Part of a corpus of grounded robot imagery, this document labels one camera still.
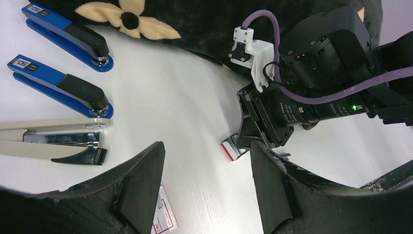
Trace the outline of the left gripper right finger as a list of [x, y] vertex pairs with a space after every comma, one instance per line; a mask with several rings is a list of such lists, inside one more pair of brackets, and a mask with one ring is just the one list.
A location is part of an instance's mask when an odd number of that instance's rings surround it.
[[410, 234], [411, 161], [360, 188], [320, 177], [261, 142], [250, 148], [251, 168], [266, 234]]

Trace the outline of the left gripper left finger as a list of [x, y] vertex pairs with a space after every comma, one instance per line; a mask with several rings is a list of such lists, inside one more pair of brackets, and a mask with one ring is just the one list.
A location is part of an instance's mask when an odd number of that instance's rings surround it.
[[3, 234], [149, 234], [165, 160], [157, 141], [128, 161], [65, 191], [0, 191]]

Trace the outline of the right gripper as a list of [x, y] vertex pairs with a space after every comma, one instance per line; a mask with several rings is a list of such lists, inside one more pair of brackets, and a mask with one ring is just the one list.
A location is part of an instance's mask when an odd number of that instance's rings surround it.
[[267, 100], [256, 90], [253, 83], [237, 92], [242, 120], [237, 133], [236, 146], [250, 148], [253, 141], [259, 141], [270, 149], [285, 146], [294, 132], [293, 126], [280, 126], [264, 105]]

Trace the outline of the box of staples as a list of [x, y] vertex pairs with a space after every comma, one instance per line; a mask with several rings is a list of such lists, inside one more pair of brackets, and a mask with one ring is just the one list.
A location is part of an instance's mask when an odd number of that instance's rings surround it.
[[237, 134], [231, 135], [229, 138], [221, 142], [220, 146], [228, 156], [230, 161], [236, 161], [241, 156], [249, 152], [249, 148], [237, 147], [236, 141], [238, 139]]

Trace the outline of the grey beige stapler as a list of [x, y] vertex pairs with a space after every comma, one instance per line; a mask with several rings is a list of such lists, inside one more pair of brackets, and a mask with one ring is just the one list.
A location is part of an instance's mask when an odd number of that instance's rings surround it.
[[47, 159], [56, 163], [101, 166], [107, 149], [101, 147], [107, 118], [3, 122], [0, 153]]

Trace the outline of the blue stapler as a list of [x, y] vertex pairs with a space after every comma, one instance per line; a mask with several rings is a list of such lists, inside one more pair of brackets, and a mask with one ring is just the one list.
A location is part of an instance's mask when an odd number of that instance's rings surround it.
[[114, 108], [98, 86], [21, 54], [7, 67], [16, 80], [90, 118], [110, 119]]
[[108, 44], [99, 33], [37, 3], [30, 3], [21, 11], [29, 28], [92, 69], [107, 72], [113, 68]]

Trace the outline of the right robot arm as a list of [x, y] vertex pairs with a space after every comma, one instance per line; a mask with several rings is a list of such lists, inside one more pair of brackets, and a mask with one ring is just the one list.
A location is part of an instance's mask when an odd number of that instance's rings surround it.
[[412, 33], [375, 46], [352, 7], [310, 16], [284, 36], [275, 15], [258, 10], [235, 28], [229, 57], [253, 79], [237, 93], [242, 122], [225, 141], [237, 150], [281, 147], [295, 126], [358, 114], [413, 124]]

